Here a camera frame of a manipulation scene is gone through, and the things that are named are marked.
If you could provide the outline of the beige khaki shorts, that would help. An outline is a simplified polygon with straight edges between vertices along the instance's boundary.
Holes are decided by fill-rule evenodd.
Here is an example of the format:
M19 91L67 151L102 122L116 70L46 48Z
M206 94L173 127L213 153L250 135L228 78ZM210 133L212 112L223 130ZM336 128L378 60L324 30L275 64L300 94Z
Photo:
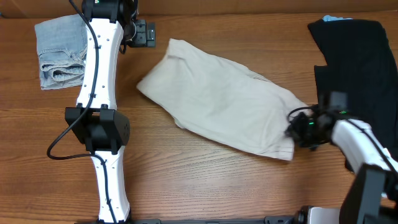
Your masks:
M287 115L304 102L237 62L170 39L163 59L137 89L179 128L258 156L294 156L294 141L285 134Z

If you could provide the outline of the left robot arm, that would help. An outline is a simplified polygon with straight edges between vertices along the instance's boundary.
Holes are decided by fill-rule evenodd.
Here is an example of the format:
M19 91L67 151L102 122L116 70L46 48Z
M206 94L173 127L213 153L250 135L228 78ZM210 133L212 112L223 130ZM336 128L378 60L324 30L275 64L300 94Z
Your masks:
M83 85L65 120L95 167L100 201L97 223L131 223L123 155L129 119L117 111L116 65L126 48L155 47L155 25L137 19L137 1L83 1L87 52Z

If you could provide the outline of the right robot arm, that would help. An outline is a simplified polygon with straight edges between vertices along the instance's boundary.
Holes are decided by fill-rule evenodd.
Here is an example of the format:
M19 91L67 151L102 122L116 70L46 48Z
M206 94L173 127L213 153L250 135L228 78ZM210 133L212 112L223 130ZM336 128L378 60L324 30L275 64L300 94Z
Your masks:
M397 207L381 205L384 197L397 201L397 161L371 126L348 112L347 104L346 93L333 91L321 96L318 104L287 115L285 133L296 145L311 150L334 145L355 174L340 208L302 207L289 223L397 223Z

